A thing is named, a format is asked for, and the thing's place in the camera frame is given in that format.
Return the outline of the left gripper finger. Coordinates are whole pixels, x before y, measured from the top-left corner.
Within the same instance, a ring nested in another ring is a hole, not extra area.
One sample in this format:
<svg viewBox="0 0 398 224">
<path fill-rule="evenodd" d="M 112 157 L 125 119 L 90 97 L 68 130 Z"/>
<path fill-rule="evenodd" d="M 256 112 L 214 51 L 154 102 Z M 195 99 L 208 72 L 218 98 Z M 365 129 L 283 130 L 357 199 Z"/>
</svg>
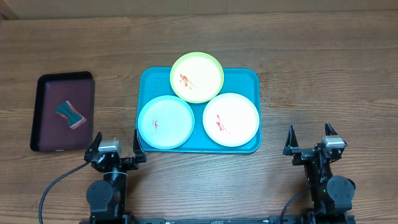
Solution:
<svg viewBox="0 0 398 224">
<path fill-rule="evenodd" d="M 146 154 L 139 141 L 139 134 L 137 129 L 134 130 L 133 152 L 135 154 L 136 163 L 143 163 L 147 161 Z"/>
<path fill-rule="evenodd" d="M 84 155 L 85 161 L 92 161 L 93 156 L 98 153 L 98 148 L 99 148 L 101 141 L 102 141 L 102 133 L 98 132 L 94 141 L 91 143 L 91 145 L 85 151 L 85 155 Z"/>
</svg>

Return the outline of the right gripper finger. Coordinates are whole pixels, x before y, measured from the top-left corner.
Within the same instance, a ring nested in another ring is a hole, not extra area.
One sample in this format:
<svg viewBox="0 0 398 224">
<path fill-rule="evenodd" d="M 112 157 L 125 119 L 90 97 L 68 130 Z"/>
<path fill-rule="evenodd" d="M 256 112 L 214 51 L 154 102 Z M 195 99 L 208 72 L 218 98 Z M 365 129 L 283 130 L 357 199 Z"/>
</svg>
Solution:
<svg viewBox="0 0 398 224">
<path fill-rule="evenodd" d="M 325 123 L 325 135 L 326 136 L 336 136 L 338 133 L 333 129 L 329 122 Z"/>
<path fill-rule="evenodd" d="M 298 145 L 297 138 L 295 135 L 294 127 L 291 124 L 289 126 L 288 137 L 287 137 L 286 144 L 285 144 L 285 147 L 283 150 L 283 155 L 293 156 L 297 150 L 299 150 L 299 145 Z"/>
</svg>

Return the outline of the light blue plastic plate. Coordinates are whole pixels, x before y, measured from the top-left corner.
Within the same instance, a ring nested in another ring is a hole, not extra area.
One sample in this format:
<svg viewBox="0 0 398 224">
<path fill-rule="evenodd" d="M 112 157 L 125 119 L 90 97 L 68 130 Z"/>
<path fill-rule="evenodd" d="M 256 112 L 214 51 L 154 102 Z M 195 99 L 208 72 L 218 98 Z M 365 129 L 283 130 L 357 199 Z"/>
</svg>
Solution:
<svg viewBox="0 0 398 224">
<path fill-rule="evenodd" d="M 195 117 L 187 102 L 177 96 L 158 96 L 144 105 L 137 129 L 141 138 L 155 149 L 181 146 L 193 132 Z"/>
</svg>

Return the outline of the green and red sponge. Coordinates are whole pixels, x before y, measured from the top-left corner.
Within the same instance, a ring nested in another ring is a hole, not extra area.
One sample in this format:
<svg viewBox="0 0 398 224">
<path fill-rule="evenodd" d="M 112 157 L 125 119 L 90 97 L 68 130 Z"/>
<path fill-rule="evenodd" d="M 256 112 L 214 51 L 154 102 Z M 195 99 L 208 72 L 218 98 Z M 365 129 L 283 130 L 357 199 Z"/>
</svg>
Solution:
<svg viewBox="0 0 398 224">
<path fill-rule="evenodd" d="M 60 103 L 56 107 L 55 112 L 68 121 L 70 129 L 76 129 L 86 121 L 86 118 L 69 101 Z"/>
</svg>

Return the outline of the yellow-green plastic plate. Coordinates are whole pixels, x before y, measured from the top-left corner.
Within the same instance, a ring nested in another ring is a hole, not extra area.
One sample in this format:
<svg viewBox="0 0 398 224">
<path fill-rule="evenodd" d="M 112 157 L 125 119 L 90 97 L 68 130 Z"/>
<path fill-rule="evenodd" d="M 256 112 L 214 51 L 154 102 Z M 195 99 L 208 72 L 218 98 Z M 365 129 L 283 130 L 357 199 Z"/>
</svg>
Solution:
<svg viewBox="0 0 398 224">
<path fill-rule="evenodd" d="M 172 65 L 170 85 L 174 93 L 189 103 L 213 99 L 224 83 L 223 67 L 210 54 L 190 52 Z"/>
</svg>

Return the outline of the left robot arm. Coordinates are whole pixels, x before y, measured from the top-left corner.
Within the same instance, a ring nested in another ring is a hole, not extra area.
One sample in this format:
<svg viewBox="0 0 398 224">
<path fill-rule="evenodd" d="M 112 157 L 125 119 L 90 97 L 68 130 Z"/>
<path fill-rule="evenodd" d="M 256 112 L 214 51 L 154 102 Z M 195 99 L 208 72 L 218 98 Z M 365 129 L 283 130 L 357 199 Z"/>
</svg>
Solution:
<svg viewBox="0 0 398 224">
<path fill-rule="evenodd" d="M 126 211 L 127 172 L 138 170 L 146 161 L 146 154 L 134 131 L 133 157 L 121 157 L 121 146 L 116 139 L 104 141 L 98 133 L 85 152 L 84 160 L 103 178 L 93 182 L 86 191 L 90 205 L 89 223 L 137 223 L 137 218 Z"/>
</svg>

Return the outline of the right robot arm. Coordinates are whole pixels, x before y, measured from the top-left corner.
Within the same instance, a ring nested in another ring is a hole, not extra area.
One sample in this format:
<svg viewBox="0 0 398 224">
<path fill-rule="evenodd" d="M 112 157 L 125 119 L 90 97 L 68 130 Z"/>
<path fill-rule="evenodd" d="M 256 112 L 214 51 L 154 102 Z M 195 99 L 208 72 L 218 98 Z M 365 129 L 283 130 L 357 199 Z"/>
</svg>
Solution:
<svg viewBox="0 0 398 224">
<path fill-rule="evenodd" d="M 325 124 L 325 135 L 311 149 L 300 148 L 292 125 L 289 127 L 283 155 L 292 156 L 294 166 L 304 166 L 308 188 L 293 196 L 282 209 L 280 223 L 355 223 L 352 209 L 355 183 L 343 176 L 334 176 L 330 164 L 341 159 L 347 143 L 330 123 Z M 310 193 L 312 208 L 290 218 L 285 217 L 288 206 L 297 198 Z"/>
</svg>

